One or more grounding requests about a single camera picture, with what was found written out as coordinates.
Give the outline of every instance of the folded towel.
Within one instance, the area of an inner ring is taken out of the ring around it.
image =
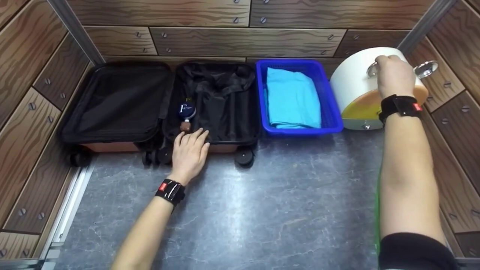
[[[268,118],[275,128],[320,128],[320,101],[312,79],[301,72],[267,70]]]

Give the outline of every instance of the open suitcase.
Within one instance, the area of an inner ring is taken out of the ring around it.
[[[88,164],[92,152],[141,151],[144,165],[170,163],[186,100],[197,110],[191,131],[210,131],[210,152],[236,151],[240,166],[253,164],[261,122],[247,64],[192,61],[174,74],[161,62],[108,63],[89,73],[75,99],[60,129],[73,166]]]

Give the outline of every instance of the green object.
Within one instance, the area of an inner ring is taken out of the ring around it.
[[[378,171],[377,192],[375,194],[375,250],[377,255],[380,253],[380,175],[382,168]]]

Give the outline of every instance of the gray floor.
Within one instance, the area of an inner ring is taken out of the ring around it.
[[[373,270],[381,131],[264,138],[250,169],[209,157],[174,211],[154,269]],[[107,269],[168,168],[103,154],[56,269]]]

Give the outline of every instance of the black sleeve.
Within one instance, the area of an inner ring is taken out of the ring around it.
[[[380,270],[456,270],[450,250],[437,240],[416,233],[394,233],[380,242]]]

